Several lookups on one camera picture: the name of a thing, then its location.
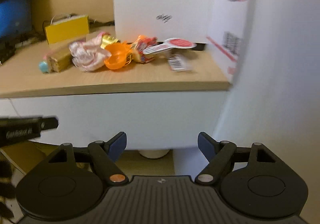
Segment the teal toy case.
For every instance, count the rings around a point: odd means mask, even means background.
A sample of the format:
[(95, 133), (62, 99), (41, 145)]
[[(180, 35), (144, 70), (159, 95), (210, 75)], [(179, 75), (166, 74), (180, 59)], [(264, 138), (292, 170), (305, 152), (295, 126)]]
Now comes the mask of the teal toy case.
[(41, 61), (39, 63), (39, 70), (42, 72), (42, 73), (49, 73), (50, 72), (50, 69), (48, 67), (48, 64), (46, 61)]

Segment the white desk drawer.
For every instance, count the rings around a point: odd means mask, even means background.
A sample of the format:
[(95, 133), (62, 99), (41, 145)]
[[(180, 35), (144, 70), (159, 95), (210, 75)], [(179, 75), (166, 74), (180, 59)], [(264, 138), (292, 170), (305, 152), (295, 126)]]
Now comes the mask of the white desk drawer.
[(77, 95), (15, 100), (21, 115), (55, 115), (58, 129), (42, 136), (50, 144), (86, 146), (127, 134), (127, 148), (195, 147), (197, 136), (212, 133), (227, 92), (170, 92)]

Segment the biscuit stick packet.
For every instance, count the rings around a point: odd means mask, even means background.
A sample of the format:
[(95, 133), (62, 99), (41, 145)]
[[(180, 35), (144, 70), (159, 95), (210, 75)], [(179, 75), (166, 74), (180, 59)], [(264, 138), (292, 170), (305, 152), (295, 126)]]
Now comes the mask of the biscuit stick packet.
[(49, 73), (60, 73), (72, 65), (72, 55), (67, 46), (53, 50), (46, 56)]

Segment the white pink cloth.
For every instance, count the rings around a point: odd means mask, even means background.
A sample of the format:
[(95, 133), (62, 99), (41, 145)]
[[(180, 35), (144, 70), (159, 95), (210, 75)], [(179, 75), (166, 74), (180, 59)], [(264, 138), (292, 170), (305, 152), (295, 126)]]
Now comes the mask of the white pink cloth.
[(111, 56), (108, 50), (101, 48), (105, 32), (99, 33), (89, 41), (76, 41), (69, 45), (73, 64), (82, 72), (94, 72), (105, 65)]

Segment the gold keychain trinket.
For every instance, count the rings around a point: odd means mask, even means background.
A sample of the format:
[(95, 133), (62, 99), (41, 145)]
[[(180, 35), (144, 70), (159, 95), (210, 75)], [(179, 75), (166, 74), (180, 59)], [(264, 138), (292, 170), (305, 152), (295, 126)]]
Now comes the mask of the gold keychain trinket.
[(132, 55), (132, 52), (129, 51), (126, 55), (126, 61), (125, 61), (124, 67), (129, 65), (132, 60), (133, 60), (133, 55)]

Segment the clear plastic packet with barcode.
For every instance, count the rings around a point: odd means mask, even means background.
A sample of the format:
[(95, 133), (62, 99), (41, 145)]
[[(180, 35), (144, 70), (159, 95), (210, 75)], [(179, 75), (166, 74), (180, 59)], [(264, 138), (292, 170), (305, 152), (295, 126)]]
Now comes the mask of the clear plastic packet with barcode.
[(189, 72), (192, 71), (188, 60), (181, 54), (173, 54), (168, 59), (168, 64), (172, 71), (175, 72)]

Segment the pink Volcano snack packet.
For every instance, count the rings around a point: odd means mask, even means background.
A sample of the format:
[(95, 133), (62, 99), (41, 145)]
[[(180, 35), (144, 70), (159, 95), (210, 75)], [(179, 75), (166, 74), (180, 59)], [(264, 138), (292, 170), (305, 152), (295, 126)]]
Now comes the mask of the pink Volcano snack packet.
[(104, 34), (101, 38), (101, 45), (100, 47), (102, 49), (105, 49), (106, 46), (108, 45), (111, 45), (111, 44), (114, 44), (114, 43), (117, 43), (119, 42), (119, 39), (115, 38), (115, 37), (112, 37), (110, 35), (107, 35), (107, 34)]

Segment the red white keychain charm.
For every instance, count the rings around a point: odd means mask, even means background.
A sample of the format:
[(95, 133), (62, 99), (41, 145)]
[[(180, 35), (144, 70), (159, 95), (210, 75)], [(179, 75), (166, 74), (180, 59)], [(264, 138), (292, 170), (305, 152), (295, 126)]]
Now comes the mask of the red white keychain charm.
[(131, 44), (132, 58), (136, 63), (146, 64), (155, 59), (152, 55), (145, 55), (143, 51), (146, 48), (157, 45), (157, 37), (146, 37), (139, 35), (138, 38)]

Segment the white round stool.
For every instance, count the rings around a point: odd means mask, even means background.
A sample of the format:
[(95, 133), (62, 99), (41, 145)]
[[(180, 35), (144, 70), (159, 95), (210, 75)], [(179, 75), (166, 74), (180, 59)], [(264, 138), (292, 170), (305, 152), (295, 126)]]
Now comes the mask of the white round stool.
[(139, 150), (138, 152), (141, 156), (147, 159), (160, 159), (166, 156), (170, 150)]

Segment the yellow cardboard box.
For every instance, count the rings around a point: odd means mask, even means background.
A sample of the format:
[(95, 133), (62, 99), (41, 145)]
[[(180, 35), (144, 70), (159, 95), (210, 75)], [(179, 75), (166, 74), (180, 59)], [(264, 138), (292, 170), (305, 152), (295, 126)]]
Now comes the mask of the yellow cardboard box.
[(50, 24), (44, 28), (48, 44), (54, 44), (73, 39), (89, 33), (87, 15), (67, 16), (60, 20), (53, 17)]

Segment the black computer monitor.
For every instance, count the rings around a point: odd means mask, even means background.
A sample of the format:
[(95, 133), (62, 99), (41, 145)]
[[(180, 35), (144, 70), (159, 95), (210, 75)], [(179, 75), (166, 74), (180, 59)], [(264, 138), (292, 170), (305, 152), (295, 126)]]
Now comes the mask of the black computer monitor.
[(31, 0), (1, 0), (1, 40), (29, 32)]

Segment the white aigo computer case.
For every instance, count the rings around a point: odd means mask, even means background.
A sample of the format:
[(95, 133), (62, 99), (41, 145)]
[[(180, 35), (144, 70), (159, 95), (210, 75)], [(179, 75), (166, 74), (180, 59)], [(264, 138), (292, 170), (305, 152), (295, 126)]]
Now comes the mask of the white aigo computer case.
[(116, 37), (129, 43), (139, 35), (206, 43), (212, 1), (113, 0)]

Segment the white leaflet with QR codes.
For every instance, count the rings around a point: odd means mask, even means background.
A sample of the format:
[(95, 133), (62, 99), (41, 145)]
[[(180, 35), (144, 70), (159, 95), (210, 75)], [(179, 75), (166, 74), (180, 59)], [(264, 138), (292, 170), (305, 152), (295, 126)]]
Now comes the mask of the white leaflet with QR codes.
[(208, 51), (232, 82), (247, 25), (249, 0), (212, 0), (206, 39)]

